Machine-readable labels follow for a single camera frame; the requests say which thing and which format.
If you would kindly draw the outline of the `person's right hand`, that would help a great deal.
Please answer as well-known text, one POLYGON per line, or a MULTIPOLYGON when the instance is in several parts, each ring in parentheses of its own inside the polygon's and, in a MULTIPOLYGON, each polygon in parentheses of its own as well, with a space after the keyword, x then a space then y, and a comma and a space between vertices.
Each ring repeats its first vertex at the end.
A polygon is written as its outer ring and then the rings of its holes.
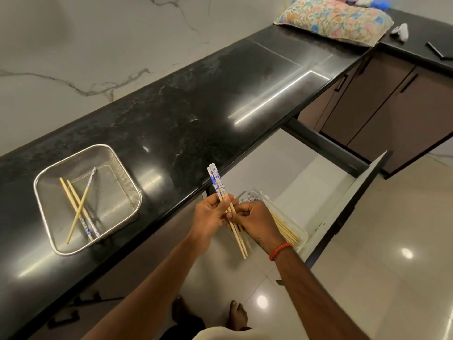
POLYGON ((268 254, 286 243, 267 206, 262 201, 240 203, 235 212, 248 212, 246 233, 268 254))

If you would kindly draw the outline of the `person's left hand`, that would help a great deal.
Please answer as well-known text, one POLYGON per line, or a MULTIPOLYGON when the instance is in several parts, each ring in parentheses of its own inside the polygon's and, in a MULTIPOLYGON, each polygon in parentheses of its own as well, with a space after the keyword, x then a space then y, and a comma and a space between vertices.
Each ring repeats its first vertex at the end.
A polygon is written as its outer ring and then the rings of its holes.
POLYGON ((215 195, 208 196, 195 207, 189 238, 196 243, 197 250, 200 253, 208 249, 213 235, 227 221, 226 213, 217 213, 215 211, 215 195))

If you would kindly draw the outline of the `person's right forearm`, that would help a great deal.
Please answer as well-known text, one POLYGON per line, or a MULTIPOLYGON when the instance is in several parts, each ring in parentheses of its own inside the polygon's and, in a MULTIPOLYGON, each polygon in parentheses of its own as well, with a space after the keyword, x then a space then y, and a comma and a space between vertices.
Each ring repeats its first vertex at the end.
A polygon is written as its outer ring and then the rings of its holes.
POLYGON ((370 340, 338 305, 290 243, 269 255, 297 311, 309 340, 370 340))

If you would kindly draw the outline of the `person's left forearm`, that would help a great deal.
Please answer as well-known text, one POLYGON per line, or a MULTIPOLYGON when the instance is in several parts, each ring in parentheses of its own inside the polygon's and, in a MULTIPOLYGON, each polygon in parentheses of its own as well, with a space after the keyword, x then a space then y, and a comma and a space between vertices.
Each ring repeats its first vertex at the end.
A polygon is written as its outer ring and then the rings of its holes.
POLYGON ((211 235, 189 234, 121 303, 81 340, 152 340, 211 235))

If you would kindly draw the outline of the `bundle of plain chopsticks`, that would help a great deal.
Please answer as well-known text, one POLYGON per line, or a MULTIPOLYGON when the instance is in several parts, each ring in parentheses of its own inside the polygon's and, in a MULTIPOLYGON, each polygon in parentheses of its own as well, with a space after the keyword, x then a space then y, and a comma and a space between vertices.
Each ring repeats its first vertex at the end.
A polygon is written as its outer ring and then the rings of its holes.
POLYGON ((294 233, 277 215, 271 212, 271 216, 274 219, 274 222, 279 229, 279 232, 282 234, 284 239, 293 246, 298 246, 300 244, 299 236, 294 233))

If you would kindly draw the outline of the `clear plastic cutlery tray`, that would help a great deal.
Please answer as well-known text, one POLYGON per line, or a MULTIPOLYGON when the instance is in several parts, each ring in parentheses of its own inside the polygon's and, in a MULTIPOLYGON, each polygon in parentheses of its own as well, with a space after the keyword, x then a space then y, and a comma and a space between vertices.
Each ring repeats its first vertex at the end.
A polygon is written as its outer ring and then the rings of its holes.
POLYGON ((276 203, 274 203, 271 199, 269 199, 268 196, 266 196, 265 194, 263 194, 262 192, 260 192, 258 190, 250 190, 250 191, 255 191, 255 192, 260 193, 262 195, 262 202, 267 206, 267 208, 269 209, 270 213, 273 212, 275 215, 277 215, 277 217, 279 217, 294 233, 296 233, 299 236, 300 244, 298 246, 293 246, 293 247, 295 248, 295 250, 297 252, 301 251, 301 249, 305 246, 305 244, 309 240, 309 235, 308 235, 307 231, 305 229, 299 227, 292 220, 292 218, 287 216, 283 212, 283 210, 279 206, 277 206, 276 203))

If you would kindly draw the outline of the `open white drawer dark front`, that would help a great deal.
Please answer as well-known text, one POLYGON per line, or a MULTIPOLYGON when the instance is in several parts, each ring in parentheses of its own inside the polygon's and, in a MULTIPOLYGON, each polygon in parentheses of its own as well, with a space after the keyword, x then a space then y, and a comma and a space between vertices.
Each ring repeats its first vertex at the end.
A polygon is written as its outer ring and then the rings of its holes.
POLYGON ((291 119, 219 173, 228 193, 258 190, 307 231, 298 254, 312 268, 391 156, 368 164, 291 119))

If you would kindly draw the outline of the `person's right foot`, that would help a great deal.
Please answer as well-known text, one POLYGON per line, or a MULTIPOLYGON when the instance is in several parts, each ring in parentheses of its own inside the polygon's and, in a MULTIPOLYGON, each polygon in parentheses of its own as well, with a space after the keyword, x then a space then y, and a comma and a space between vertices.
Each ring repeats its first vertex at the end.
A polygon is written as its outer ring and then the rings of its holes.
POLYGON ((230 302, 226 327, 235 332, 251 329, 248 327, 248 315, 244 306, 241 303, 237 303, 235 300, 230 302))

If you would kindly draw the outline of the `person's foot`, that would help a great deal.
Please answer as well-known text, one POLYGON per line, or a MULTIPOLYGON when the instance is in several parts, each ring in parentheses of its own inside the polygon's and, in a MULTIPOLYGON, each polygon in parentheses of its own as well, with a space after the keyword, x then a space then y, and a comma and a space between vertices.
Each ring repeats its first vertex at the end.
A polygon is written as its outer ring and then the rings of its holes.
POLYGON ((177 326, 191 326, 193 313, 181 295, 177 295, 172 302, 171 307, 172 320, 177 326))
POLYGON ((235 332, 251 329, 248 327, 248 315, 244 306, 241 303, 237 303, 235 300, 230 302, 226 327, 235 332))

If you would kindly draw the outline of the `person's left foot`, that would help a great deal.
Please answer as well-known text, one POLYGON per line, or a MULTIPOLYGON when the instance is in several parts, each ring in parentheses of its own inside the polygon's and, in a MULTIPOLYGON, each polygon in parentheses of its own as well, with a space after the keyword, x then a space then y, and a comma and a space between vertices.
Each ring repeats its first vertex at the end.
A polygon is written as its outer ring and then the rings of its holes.
POLYGON ((172 320, 177 326, 191 326, 193 313, 181 295, 177 295, 172 302, 171 307, 172 320))

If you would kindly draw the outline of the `white shirt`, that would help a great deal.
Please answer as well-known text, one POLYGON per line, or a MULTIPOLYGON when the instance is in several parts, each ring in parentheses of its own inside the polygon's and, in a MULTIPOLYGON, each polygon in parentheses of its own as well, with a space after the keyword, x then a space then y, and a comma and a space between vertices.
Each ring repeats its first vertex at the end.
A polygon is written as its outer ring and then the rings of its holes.
POLYGON ((200 331, 192 340, 235 340, 236 336, 236 331, 216 326, 200 331))

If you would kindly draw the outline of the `square metal mesh basket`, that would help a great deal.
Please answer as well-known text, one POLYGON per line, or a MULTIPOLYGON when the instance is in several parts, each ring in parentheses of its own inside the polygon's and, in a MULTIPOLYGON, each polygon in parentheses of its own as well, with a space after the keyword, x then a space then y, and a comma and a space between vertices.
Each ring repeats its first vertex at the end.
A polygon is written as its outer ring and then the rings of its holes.
POLYGON ((52 250, 60 256, 75 255, 105 240, 115 231, 134 220, 142 203, 142 196, 115 151, 96 144, 72 154, 41 171, 34 180, 34 193, 45 231, 52 250), (89 176, 97 171, 84 207, 91 215, 100 236, 96 237, 86 220, 94 240, 88 237, 78 220, 69 245, 66 244, 75 211, 67 198, 59 178, 70 180, 82 198, 89 176))

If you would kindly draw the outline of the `brown cabinet door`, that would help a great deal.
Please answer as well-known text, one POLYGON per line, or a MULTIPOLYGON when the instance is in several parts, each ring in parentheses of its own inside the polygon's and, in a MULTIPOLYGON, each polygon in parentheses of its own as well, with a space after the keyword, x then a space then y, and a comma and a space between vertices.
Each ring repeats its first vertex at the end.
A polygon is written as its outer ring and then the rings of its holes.
POLYGON ((453 77, 416 67, 348 144, 364 159, 391 150, 382 170, 389 176, 453 132, 453 77), (404 92, 402 87, 418 73, 404 92))
POLYGON ((307 126, 313 131, 319 132, 327 119, 331 115, 331 112, 337 105, 340 98, 343 96, 351 80, 354 78, 360 64, 363 62, 361 59, 358 63, 344 74, 348 74, 349 77, 340 92, 335 92, 334 89, 337 87, 342 75, 338 81, 330 86, 324 93, 317 97, 307 107, 305 107, 298 115, 297 120, 307 126))
POLYGON ((373 54, 362 75, 357 72, 321 132, 347 146, 392 95, 415 65, 387 54, 373 54))

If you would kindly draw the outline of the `floral pillow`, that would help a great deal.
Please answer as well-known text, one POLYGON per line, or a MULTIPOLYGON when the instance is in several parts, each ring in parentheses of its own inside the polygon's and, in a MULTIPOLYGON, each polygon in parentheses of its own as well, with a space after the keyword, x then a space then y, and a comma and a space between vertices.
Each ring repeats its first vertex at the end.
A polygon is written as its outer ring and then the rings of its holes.
POLYGON ((336 0, 295 0, 274 22, 361 47, 374 47, 394 22, 384 11, 336 0))

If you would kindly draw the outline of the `small white object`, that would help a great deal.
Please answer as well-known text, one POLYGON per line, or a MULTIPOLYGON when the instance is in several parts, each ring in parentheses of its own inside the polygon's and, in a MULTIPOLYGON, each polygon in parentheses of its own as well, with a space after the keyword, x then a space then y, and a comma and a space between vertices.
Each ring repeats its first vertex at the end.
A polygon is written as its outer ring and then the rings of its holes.
POLYGON ((397 39, 401 43, 406 43, 409 39, 409 27, 407 23, 395 27, 390 32, 390 36, 397 39))

